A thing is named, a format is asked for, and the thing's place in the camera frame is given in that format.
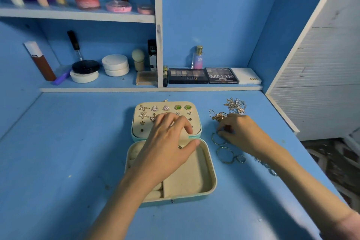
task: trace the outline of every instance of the hand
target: hand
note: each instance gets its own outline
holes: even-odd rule
[[[183,128],[187,133],[193,133],[191,124],[184,116],[174,113],[156,116],[144,147],[128,170],[133,176],[142,177],[149,192],[183,165],[200,144],[200,140],[193,139],[179,149],[179,137]]]
[[[220,122],[217,130],[221,129],[220,137],[264,161],[282,148],[247,115],[230,113]]]

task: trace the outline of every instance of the blue tabletop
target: blue tabletop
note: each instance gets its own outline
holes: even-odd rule
[[[246,154],[218,160],[209,109],[227,112],[230,97],[338,194],[260,91],[43,93],[0,143],[0,239],[80,239],[124,174],[135,106],[165,99],[196,105],[218,185],[201,201],[140,208],[127,239],[320,239],[280,178]]]

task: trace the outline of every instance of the open jewelry box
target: open jewelry box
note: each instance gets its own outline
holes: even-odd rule
[[[164,112],[185,115],[193,126],[193,134],[190,136],[185,130],[182,131],[179,148],[185,147],[191,139],[200,137],[202,130],[200,118],[196,107],[191,102],[141,103],[136,106],[134,112],[131,134],[136,142],[127,152],[125,172],[131,169],[132,164],[149,136],[153,126],[153,113],[160,114]],[[215,190],[218,181],[209,147],[204,140],[200,139],[200,141],[200,145],[191,154],[187,162],[156,186],[145,198],[142,206],[198,200],[205,198]]]

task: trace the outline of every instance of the pink and purple bottle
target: pink and purple bottle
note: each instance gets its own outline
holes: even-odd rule
[[[191,63],[192,69],[202,69],[202,62],[204,54],[202,53],[203,46],[196,46],[196,53],[193,56],[193,62]]]

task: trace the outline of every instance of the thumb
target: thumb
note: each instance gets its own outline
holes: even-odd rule
[[[184,162],[187,161],[189,156],[196,150],[196,147],[198,147],[199,144],[200,144],[199,139],[193,139],[184,148],[181,149],[181,154],[184,157]]]
[[[235,135],[226,131],[219,131],[217,133],[220,137],[222,137],[223,139],[227,140],[228,142],[230,142],[231,144],[235,143]]]

